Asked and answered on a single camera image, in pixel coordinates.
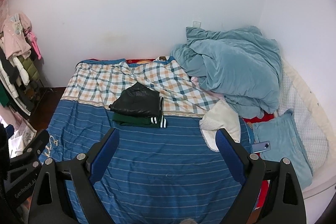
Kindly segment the black leather jacket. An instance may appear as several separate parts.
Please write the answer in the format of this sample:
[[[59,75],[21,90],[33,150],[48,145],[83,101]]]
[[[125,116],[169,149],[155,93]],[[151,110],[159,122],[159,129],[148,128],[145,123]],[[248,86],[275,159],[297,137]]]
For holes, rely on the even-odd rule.
[[[110,111],[136,118],[159,117],[162,100],[158,91],[135,83],[122,91],[121,95],[109,105]]]

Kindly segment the clothes rack with garments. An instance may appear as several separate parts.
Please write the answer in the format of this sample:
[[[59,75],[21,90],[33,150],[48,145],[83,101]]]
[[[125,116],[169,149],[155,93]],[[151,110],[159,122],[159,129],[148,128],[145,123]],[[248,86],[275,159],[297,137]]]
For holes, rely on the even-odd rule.
[[[45,86],[35,64],[42,59],[29,18],[22,12],[1,23],[1,104],[28,118]]]

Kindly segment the red patterned sheet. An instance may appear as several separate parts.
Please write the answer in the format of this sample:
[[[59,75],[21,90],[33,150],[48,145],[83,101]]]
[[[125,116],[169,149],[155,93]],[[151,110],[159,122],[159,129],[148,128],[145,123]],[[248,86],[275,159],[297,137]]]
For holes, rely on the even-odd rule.
[[[250,126],[250,128],[252,128],[252,125],[254,123],[267,122],[273,118],[274,118],[273,114],[264,113],[264,116],[262,118],[258,118],[258,117],[254,117],[252,119],[243,118],[243,120],[248,124],[248,126]],[[260,189],[260,193],[257,199],[255,209],[260,209],[264,205],[267,192],[268,192],[268,188],[269,188],[269,182],[267,180],[264,180],[261,184],[261,189]]]

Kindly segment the blue smartphone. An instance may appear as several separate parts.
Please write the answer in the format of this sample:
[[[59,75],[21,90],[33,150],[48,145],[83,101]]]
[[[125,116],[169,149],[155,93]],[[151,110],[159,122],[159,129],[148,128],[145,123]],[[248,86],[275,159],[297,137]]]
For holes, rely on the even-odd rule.
[[[252,144],[253,153],[261,153],[261,152],[269,151],[270,149],[271,149],[270,141],[263,141],[263,142]]]

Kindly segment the light blue pillow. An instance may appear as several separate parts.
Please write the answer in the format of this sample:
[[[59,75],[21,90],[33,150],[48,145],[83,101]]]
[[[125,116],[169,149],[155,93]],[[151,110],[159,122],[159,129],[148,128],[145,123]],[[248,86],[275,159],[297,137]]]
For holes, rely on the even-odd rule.
[[[262,159],[280,161],[284,157],[288,158],[294,167],[301,189],[310,186],[313,170],[299,137],[293,110],[288,109],[281,116],[267,122],[254,123],[252,131],[256,142],[270,143],[270,150],[261,153]]]

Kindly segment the white quilted mattress pad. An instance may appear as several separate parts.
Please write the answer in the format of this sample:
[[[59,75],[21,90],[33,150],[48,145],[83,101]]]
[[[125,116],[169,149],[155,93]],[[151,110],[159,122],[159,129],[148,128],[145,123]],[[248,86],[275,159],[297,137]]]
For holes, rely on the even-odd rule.
[[[280,105],[277,114],[293,117],[312,169],[312,183],[303,190],[310,198],[335,186],[335,133],[322,107],[299,73],[282,60]]]

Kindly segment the cream fleece blanket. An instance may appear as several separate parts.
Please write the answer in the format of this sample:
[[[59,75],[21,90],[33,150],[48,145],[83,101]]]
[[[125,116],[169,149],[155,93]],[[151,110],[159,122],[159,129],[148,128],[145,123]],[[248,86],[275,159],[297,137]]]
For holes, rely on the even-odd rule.
[[[214,107],[203,116],[199,121],[199,127],[203,139],[211,151],[219,151],[215,136],[217,131],[221,128],[225,129],[236,143],[240,143],[241,129],[239,116],[224,99],[220,99]]]

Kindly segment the blue striped plaid bedsheet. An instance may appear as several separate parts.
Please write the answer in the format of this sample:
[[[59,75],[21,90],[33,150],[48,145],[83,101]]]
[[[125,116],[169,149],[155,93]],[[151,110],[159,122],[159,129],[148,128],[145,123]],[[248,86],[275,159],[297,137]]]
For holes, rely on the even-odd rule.
[[[164,128],[117,126],[109,106],[136,83],[163,98]],[[222,156],[211,151],[200,119],[217,99],[197,88],[174,59],[78,63],[49,123],[47,156],[87,152],[117,127],[120,143],[96,192],[116,223],[219,223],[240,191]]]

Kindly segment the folded green striped garment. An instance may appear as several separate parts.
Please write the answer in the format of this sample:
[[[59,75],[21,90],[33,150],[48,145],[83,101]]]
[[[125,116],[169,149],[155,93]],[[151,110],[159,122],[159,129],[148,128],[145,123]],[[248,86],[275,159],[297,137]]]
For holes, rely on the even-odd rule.
[[[114,113],[112,121],[121,126],[137,126],[148,128],[167,128],[167,120],[163,115],[160,117],[132,117],[122,114]]]

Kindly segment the light blue duvet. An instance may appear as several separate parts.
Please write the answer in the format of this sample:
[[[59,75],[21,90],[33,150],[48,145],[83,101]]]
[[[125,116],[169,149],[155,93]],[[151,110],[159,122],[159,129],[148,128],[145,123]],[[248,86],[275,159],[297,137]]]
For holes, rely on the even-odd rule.
[[[229,31],[187,27],[186,42],[170,55],[201,89],[221,94],[243,118],[261,118],[280,105],[280,48],[255,26]]]

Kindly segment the white wall socket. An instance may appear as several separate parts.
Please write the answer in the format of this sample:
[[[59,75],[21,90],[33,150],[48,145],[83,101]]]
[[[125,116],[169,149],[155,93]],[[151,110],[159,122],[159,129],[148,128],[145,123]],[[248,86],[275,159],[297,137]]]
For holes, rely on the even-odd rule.
[[[200,21],[197,21],[197,20],[194,20],[193,21],[193,27],[195,27],[195,28],[201,28],[201,22]]]

